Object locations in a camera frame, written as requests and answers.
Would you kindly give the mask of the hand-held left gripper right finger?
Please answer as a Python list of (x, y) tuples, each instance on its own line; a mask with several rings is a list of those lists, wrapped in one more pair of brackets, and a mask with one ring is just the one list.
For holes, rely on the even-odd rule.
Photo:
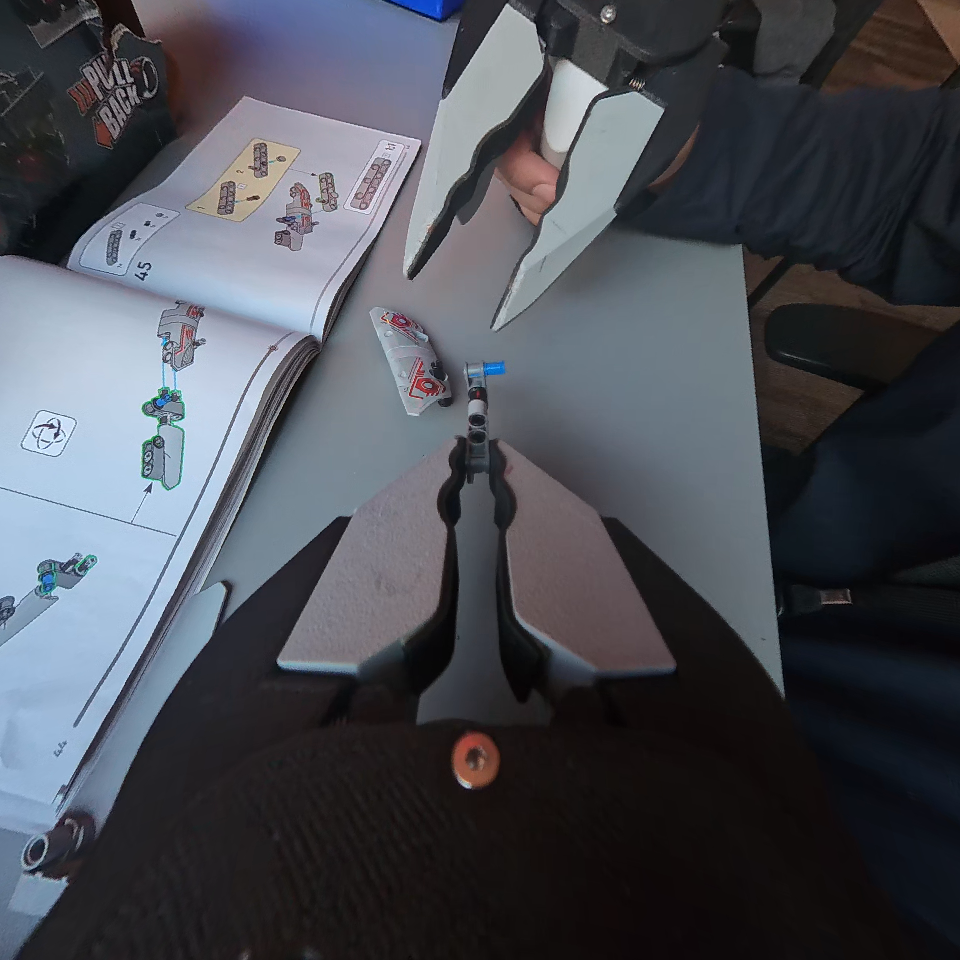
[(499, 651), (519, 702), (672, 675), (677, 662), (603, 518), (502, 440), (490, 445)]

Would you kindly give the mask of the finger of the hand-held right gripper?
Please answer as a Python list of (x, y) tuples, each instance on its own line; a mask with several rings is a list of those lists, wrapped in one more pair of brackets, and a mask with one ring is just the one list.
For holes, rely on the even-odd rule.
[(492, 330), (504, 329), (533, 306), (614, 221), (618, 200), (665, 112), (630, 89), (591, 103), (560, 171), (556, 200), (515, 267)]
[(543, 4), (465, 4), (442, 84), (404, 252), (414, 278), (482, 205), (498, 160), (546, 81)]

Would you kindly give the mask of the grey lego beam assembly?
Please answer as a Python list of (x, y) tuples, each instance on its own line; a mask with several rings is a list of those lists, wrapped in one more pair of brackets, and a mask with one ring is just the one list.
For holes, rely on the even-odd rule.
[(491, 428), (488, 381), (502, 377), (504, 362), (466, 363), (463, 375), (467, 394), (465, 433), (465, 480), (473, 484), (476, 477), (490, 472)]
[(414, 319), (383, 307), (373, 308), (369, 316), (405, 413), (419, 417), (433, 406), (450, 407), (450, 377), (426, 330)]

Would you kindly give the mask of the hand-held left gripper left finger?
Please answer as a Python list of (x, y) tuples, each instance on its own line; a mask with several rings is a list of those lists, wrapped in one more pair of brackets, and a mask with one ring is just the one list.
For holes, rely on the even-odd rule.
[(286, 672), (422, 694), (453, 656), (460, 438), (359, 507), (282, 648)]

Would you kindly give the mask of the person's right forearm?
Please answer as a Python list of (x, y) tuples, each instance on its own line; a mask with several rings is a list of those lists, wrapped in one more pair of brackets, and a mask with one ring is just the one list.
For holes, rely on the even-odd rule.
[(723, 67), (687, 159), (627, 224), (959, 305), (959, 91), (765, 85)]

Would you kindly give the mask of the person's legs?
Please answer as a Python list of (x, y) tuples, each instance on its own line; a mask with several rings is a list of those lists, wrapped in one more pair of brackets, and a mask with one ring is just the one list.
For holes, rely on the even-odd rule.
[(924, 958), (958, 958), (958, 349), (841, 415), (772, 526), (788, 704)]

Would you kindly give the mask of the dark lego set box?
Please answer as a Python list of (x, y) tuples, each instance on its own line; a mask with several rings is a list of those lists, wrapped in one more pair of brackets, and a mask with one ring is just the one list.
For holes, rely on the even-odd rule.
[(176, 137), (134, 2), (1, 3), (1, 254), (59, 263)]

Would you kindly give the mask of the lego instruction booklet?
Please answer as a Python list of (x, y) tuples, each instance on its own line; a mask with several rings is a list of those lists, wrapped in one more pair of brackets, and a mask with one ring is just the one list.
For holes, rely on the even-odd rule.
[(66, 268), (2, 258), (3, 830), (66, 811), (421, 148), (244, 98)]

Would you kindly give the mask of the person's right hand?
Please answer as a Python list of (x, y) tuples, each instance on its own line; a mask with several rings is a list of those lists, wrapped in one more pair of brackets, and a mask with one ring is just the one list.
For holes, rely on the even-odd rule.
[(498, 161), (496, 176), (532, 225), (537, 226), (556, 200), (560, 169), (537, 151), (537, 138), (528, 131)]

